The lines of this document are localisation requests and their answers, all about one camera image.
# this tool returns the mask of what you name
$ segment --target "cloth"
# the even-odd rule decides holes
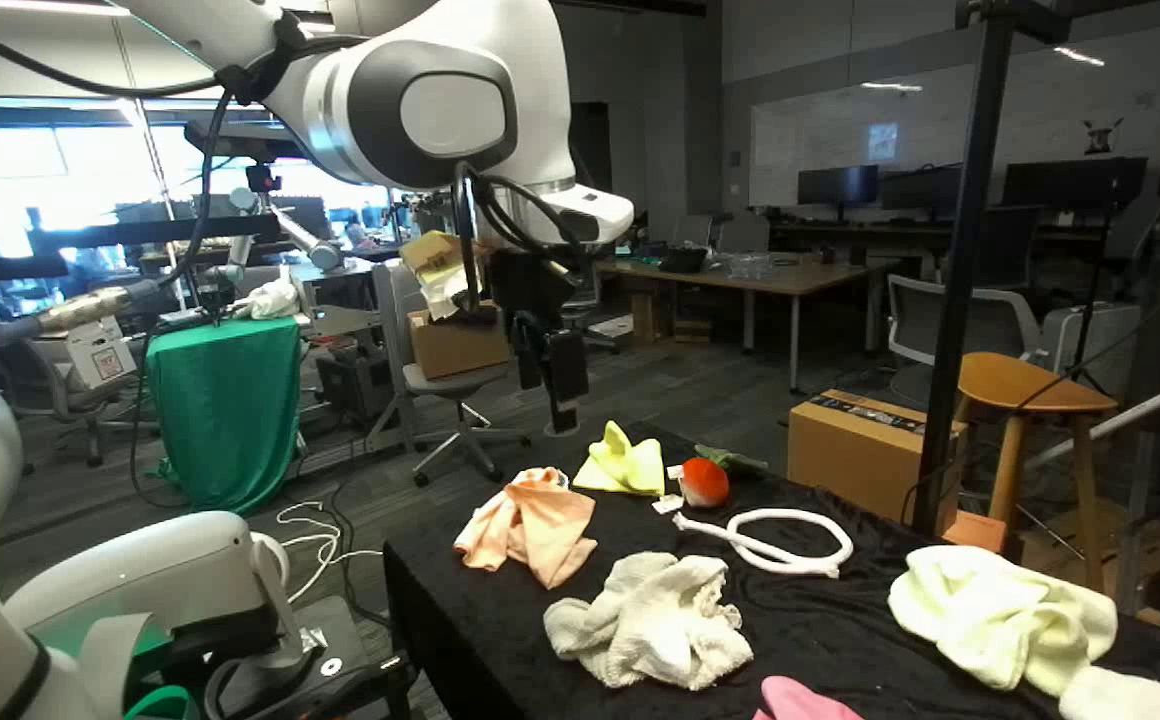
[[[1049,694],[1059,694],[1116,635],[1108,595],[961,542],[910,550],[889,606],[899,626],[932,638],[990,689],[1029,680]]]
[[[598,549],[583,535],[593,500],[569,493],[555,468],[529,468],[471,511],[455,535],[464,569],[497,573],[509,555],[529,564],[544,588],[566,584]]]
[[[719,602],[729,564],[715,555],[635,550],[616,560],[604,590],[544,606],[560,660],[579,660],[599,684],[662,680],[690,693],[753,660],[739,606]]]
[[[763,707],[753,720],[862,720],[847,704],[813,693],[791,677],[763,677]]]
[[[662,440],[633,443],[616,421],[604,424],[604,440],[587,443],[587,461],[575,470],[575,488],[666,496]]]
[[[170,480],[192,507],[249,511],[289,477],[301,424],[295,320],[224,320],[150,343]]]
[[[1068,720],[1146,720],[1160,714],[1160,680],[1123,677],[1108,669],[1079,669],[1059,693]]]

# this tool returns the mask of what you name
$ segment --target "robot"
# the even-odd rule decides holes
[[[479,190],[500,197],[500,218],[515,218],[544,256],[616,240],[633,223],[623,197],[571,179],[569,68],[549,0],[436,0],[357,45],[308,41],[268,0],[123,3],[217,68],[241,98],[260,98],[341,179],[479,179]],[[129,299],[82,294],[0,326],[0,339],[114,315]],[[19,432],[0,401],[0,511],[18,477]],[[280,542],[230,511],[175,516],[53,564],[0,599],[0,714],[114,720],[129,712],[136,677],[175,680],[192,669],[212,671],[196,684],[208,714],[333,712],[333,701],[292,704],[327,662],[319,644],[301,638],[280,569]]]

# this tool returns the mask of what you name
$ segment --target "cardboard box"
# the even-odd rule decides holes
[[[493,320],[429,320],[429,312],[412,312],[412,346],[415,362],[429,380],[509,362],[511,346],[505,339],[500,315]]]
[[[969,427],[951,427],[940,529],[951,524]],[[925,410],[852,390],[821,390],[790,410],[790,480],[910,524],[925,455]]]

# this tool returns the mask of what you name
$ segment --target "pink object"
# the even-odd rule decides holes
[[[847,704],[813,693],[791,677],[763,680],[763,707],[753,720],[862,720]]]
[[[566,584],[598,549],[583,535],[593,496],[569,493],[566,470],[529,468],[471,511],[455,535],[464,569],[497,573],[509,555],[529,564],[544,588]]]

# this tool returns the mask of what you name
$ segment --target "floor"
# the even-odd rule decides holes
[[[767,468],[785,468],[785,414],[800,401],[790,390],[790,362],[785,362],[785,315],[782,309],[763,309],[763,315],[777,315],[763,324],[760,346],[739,353],[739,326],[719,324],[714,330],[714,343],[627,343],[620,353],[593,353],[593,390],[579,410],[579,432],[571,443],[598,440],[599,424],[609,414],[635,414],[666,427],[676,427],[684,436],[695,436],[706,443],[719,443],[733,453],[743,453],[753,461],[763,461]],[[922,401],[925,396],[925,373],[899,366],[889,356],[866,356],[862,353],[862,315],[852,294],[831,294],[806,309],[806,389],[856,389],[873,396],[891,401]],[[515,427],[542,427],[544,402],[535,390],[511,389],[505,380],[500,389],[483,390],[479,407],[497,424]],[[150,480],[144,470],[156,464],[156,440],[144,436],[139,449],[139,470],[129,470],[129,432],[110,436],[110,455],[99,468],[86,464],[86,443],[78,427],[61,424],[26,424],[26,443],[31,470],[26,477],[4,524],[0,524],[0,590],[19,588],[31,573],[93,549],[99,540],[114,540],[119,531],[144,529],[151,521],[175,516],[175,496]],[[977,443],[977,470],[969,477],[964,493],[969,505],[985,496],[990,468],[996,455],[996,432],[985,432]],[[509,468],[526,464],[521,449],[509,449],[500,455]],[[289,529],[275,521],[280,507],[295,500],[323,500],[341,507],[352,521],[357,549],[380,549],[393,531],[409,531],[436,511],[469,507],[471,500],[493,496],[493,482],[479,480],[469,464],[453,461],[446,464],[429,488],[415,488],[409,480],[409,453],[375,453],[341,464],[337,470],[319,477],[295,477],[289,488],[260,511],[251,511],[251,529],[265,529],[271,535],[301,535],[303,529]],[[1108,500],[1123,496],[1123,464],[1116,449],[1106,449],[1102,455],[1102,493]],[[1024,480],[1024,505],[1042,516],[1068,511],[1068,482],[1059,482],[1052,470],[1037,470]],[[295,569],[292,574],[314,573],[314,550],[292,550]],[[1024,564],[1049,569],[1049,573],[1072,573],[1076,560],[1049,535],[1024,531]],[[363,606],[383,612],[383,581],[380,564],[371,555],[349,564],[352,595]],[[303,599],[344,590],[344,574],[327,573]],[[421,714],[446,714],[431,689],[415,684],[415,712]]]

